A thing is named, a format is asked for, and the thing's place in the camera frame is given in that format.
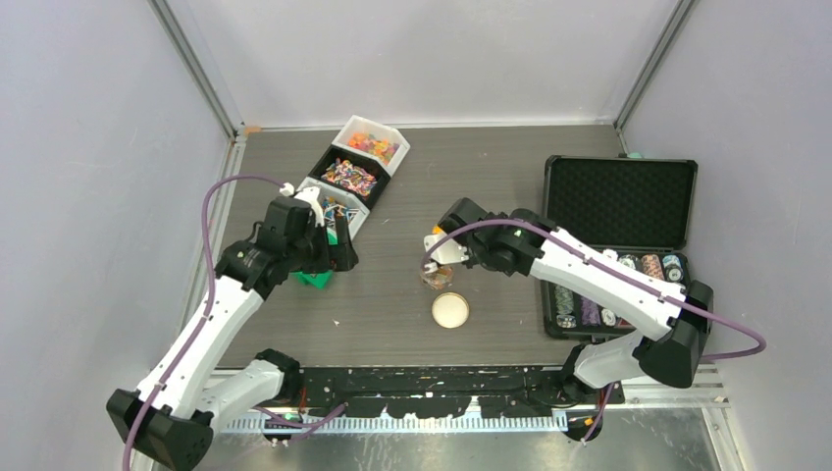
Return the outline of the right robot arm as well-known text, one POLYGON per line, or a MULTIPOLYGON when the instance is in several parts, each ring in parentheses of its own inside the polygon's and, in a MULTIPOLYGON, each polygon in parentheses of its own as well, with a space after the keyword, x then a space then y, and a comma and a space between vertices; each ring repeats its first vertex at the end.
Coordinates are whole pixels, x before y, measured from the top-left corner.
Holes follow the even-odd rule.
POLYGON ((555 379, 569 400, 585 402, 612 383, 641 376, 677 389, 692 385, 710 324, 705 305, 688 300, 681 286, 617 262, 527 209, 492 213, 463 197, 438 229, 423 239, 424 273, 462 264, 533 277, 594 301, 633 327, 623 337, 572 350, 555 379))

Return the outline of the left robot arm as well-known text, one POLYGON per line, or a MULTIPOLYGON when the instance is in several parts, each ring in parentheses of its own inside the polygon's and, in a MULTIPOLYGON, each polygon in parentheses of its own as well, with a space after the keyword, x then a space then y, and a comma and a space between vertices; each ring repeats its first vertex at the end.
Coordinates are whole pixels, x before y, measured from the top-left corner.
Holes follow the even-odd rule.
POLYGON ((129 451, 171 470, 192 470, 215 435, 254 406, 293 404, 303 389, 297 360, 267 348, 239 373, 206 384, 248 319, 290 274, 351 270, 358 262, 348 223, 335 217, 331 243, 320 189, 287 184, 251 234, 227 246, 201 306, 159 364, 133 391, 115 390, 107 412, 129 451))

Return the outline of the green candy bin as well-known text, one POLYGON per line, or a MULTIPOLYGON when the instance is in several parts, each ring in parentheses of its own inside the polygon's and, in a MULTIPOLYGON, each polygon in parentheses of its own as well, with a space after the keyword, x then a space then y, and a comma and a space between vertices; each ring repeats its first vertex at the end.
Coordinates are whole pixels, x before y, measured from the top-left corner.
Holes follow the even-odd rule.
MULTIPOLYGON (((327 248, 330 248, 333 244, 338 242, 337 236, 334 235, 330 230, 327 230, 327 241, 327 248)), ((291 275, 304 286, 313 287, 317 289, 324 289, 330 281, 333 274, 333 270, 330 269, 329 271, 320 273, 308 273, 299 271, 293 272, 291 275)))

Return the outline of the white lollipop bin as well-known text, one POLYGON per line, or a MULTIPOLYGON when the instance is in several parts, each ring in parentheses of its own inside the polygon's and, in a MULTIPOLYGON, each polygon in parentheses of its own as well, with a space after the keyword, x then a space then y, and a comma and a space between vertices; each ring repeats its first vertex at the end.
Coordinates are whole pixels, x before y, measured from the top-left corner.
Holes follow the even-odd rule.
POLYGON ((355 238, 370 215, 370 210, 360 198, 346 189, 315 180, 311 177, 306 177, 297 190, 301 191, 308 187, 318 188, 317 200, 322 207, 323 218, 328 231, 333 236, 337 234, 336 218, 337 216, 341 216, 347 222, 350 237, 355 238))

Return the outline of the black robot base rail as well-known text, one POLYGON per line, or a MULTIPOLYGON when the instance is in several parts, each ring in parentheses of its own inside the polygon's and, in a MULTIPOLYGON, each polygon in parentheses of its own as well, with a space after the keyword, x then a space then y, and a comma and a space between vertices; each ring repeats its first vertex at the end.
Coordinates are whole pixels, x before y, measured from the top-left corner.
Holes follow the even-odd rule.
POLYGON ((544 417, 555 409, 595 408, 604 394, 565 392, 557 366, 308 367, 290 398, 264 406, 301 407, 323 416, 345 406, 349 418, 457 418, 477 405, 488 419, 544 417))

